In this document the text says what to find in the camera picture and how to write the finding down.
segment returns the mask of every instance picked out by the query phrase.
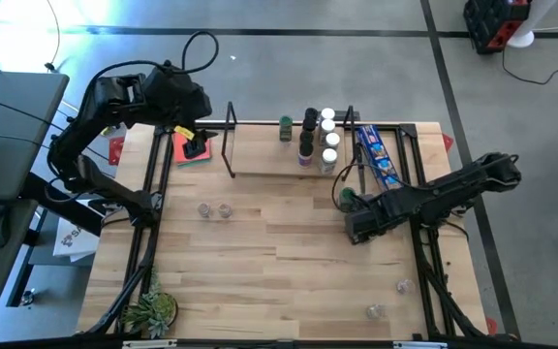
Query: blue box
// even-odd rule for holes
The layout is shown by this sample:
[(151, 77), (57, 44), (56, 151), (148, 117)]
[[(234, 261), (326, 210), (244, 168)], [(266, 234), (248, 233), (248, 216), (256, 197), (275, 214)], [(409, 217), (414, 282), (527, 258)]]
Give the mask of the blue box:
[(365, 148), (365, 156), (374, 177), (378, 181), (378, 186), (382, 191), (401, 188), (402, 184), (397, 181), (399, 175), (388, 156), (387, 149), (380, 138), (376, 125), (361, 126), (357, 130), (357, 137)]

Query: red book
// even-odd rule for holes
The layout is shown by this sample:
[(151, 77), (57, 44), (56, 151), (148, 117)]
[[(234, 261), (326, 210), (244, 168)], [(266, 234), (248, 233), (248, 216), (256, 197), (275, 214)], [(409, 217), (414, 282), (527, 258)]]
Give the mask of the red book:
[(187, 142), (187, 139), (179, 133), (174, 133), (173, 135), (173, 160), (178, 166), (185, 166), (187, 164), (196, 163), (199, 161), (208, 161), (212, 157), (210, 154), (210, 140), (205, 142), (205, 153), (200, 154), (193, 159), (187, 159), (184, 157), (184, 149), (182, 145)]

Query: potted plant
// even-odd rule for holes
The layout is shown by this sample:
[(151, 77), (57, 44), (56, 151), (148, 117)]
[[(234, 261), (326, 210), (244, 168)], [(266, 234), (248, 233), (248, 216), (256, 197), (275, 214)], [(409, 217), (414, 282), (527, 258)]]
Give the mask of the potted plant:
[(124, 308), (123, 322), (131, 326), (131, 331), (144, 331), (150, 338), (160, 338), (170, 329), (178, 315), (175, 298), (161, 292), (156, 268), (152, 268), (150, 289), (141, 295), (138, 303)]

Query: red tag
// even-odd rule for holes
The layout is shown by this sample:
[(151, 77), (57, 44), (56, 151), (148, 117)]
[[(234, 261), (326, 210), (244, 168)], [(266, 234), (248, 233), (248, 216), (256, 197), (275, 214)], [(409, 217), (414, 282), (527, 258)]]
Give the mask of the red tag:
[(443, 143), (445, 144), (445, 151), (450, 152), (450, 149), (453, 146), (453, 138), (443, 134)]
[(108, 163), (110, 165), (119, 165), (123, 147), (124, 137), (115, 137), (108, 140)]

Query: concrete floor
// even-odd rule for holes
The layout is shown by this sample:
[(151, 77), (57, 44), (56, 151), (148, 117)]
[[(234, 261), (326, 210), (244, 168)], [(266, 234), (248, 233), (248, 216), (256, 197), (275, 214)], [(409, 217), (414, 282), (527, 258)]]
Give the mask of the concrete floor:
[[(430, 0), (439, 31), (465, 30), (463, 0)], [(426, 31), (419, 0), (140, 0), (53, 1), (62, 28), (109, 25), (130, 28), (367, 29)], [(541, 22), (558, 26), (558, 3)], [(57, 42), (45, 1), (0, 1), (0, 68), (42, 72)], [(63, 34), (55, 60), (71, 77), (65, 99), (78, 105), (91, 76), (129, 59), (178, 61), (187, 35)], [(389, 37), (219, 37), (215, 64), (194, 75), (211, 97), (216, 116), (234, 102), (242, 119), (276, 119), (308, 106), (345, 109), (365, 120), (437, 121), (453, 135), (450, 114), (430, 40)], [(484, 195), (520, 333), (525, 341), (558, 344), (558, 76), (546, 86), (512, 79), (501, 56), (477, 56), (466, 39), (440, 39), (449, 80), (474, 158), (488, 151), (513, 152), (523, 173), (518, 188)], [(188, 66), (207, 60), (210, 45), (190, 50)], [(530, 79), (558, 69), (558, 39), (537, 40), (507, 52), (508, 68)], [(148, 73), (147, 67), (117, 73)], [(62, 111), (73, 113), (64, 107)], [(65, 116), (58, 115), (63, 124)], [(93, 147), (107, 154), (107, 141)], [(449, 154), (461, 167), (458, 150)], [(40, 157), (34, 171), (45, 174)], [(114, 172), (104, 161), (104, 171)], [(475, 216), (467, 215), (470, 245), (486, 315), (502, 327)], [(53, 283), (53, 274), (62, 282)], [(63, 280), (74, 280), (69, 287)], [(0, 307), (1, 339), (72, 333), (87, 274), (36, 270), (31, 287), (55, 297), (26, 308)], [(48, 319), (66, 319), (57, 326)]]

